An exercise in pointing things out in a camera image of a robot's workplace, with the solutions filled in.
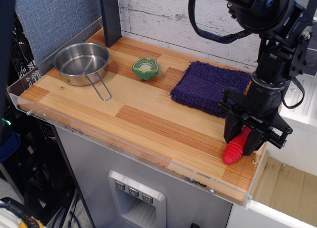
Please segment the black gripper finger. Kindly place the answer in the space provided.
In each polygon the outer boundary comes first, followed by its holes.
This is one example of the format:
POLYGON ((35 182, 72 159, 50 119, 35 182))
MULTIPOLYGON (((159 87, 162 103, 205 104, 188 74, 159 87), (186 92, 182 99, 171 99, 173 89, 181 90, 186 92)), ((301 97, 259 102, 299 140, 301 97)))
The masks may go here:
POLYGON ((258 129, 252 129, 244 146, 243 155, 250 156, 254 151, 257 151, 266 141, 267 134, 265 132, 258 129))
POLYGON ((236 135, 238 135, 244 124, 242 119, 233 113, 233 111, 229 111, 224 126, 224 134, 223 137, 227 143, 229 143, 236 135))

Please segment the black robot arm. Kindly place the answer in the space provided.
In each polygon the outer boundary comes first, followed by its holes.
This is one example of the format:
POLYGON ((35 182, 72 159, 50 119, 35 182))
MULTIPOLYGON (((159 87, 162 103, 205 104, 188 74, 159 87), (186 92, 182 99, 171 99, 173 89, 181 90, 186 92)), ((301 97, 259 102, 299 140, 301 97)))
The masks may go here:
POLYGON ((289 85, 306 67, 306 53, 313 35, 317 0, 306 7, 295 0, 228 0, 229 11, 247 33, 258 34, 261 44, 258 66, 246 94, 223 91, 220 106, 226 111, 224 139, 230 142, 244 126, 251 132, 245 156, 264 142, 282 148, 292 128, 279 115, 289 85))

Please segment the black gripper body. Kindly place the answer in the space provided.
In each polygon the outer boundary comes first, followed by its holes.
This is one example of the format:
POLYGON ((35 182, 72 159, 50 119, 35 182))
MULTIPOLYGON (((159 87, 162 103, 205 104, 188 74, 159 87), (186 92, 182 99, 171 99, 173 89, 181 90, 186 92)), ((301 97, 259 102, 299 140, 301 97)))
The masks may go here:
POLYGON ((252 74, 247 94, 224 89, 219 106, 226 111, 226 116, 233 111, 242 119, 244 126, 265 132, 267 142, 281 149, 287 142, 287 136, 293 132, 279 114, 288 87, 287 81, 271 84, 252 74))

